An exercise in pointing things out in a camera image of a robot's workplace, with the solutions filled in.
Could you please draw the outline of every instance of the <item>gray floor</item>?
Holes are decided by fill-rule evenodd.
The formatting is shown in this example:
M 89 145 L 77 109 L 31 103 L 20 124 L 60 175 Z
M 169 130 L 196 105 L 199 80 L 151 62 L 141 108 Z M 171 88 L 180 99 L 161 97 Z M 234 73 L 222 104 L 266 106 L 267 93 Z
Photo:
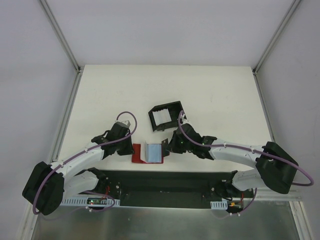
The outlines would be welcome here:
M 61 206 L 47 218 L 74 209 Z M 214 215 L 225 215 L 215 211 Z M 209 209 L 118 207 L 78 210 L 62 219 L 38 218 L 33 240 L 298 240 L 288 202 L 256 201 L 240 217 Z

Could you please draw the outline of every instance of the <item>white table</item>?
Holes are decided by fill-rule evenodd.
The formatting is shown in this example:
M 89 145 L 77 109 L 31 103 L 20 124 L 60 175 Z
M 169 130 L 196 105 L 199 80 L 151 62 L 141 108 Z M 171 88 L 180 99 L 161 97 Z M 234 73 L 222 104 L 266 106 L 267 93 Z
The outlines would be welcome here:
M 200 135 L 226 141 L 264 145 L 270 134 L 256 83 L 249 67 L 86 65 L 63 140 L 59 159 L 79 152 L 93 137 L 109 130 L 117 115 L 134 113 L 138 127 L 133 143 L 160 143 L 174 128 L 153 132 L 148 111 L 181 101 L 188 120 Z M 120 120 L 133 118 L 123 115 Z M 248 167 L 229 161 L 175 154 L 164 164 L 131 163 L 116 153 L 89 167 L 101 170 L 230 172 Z

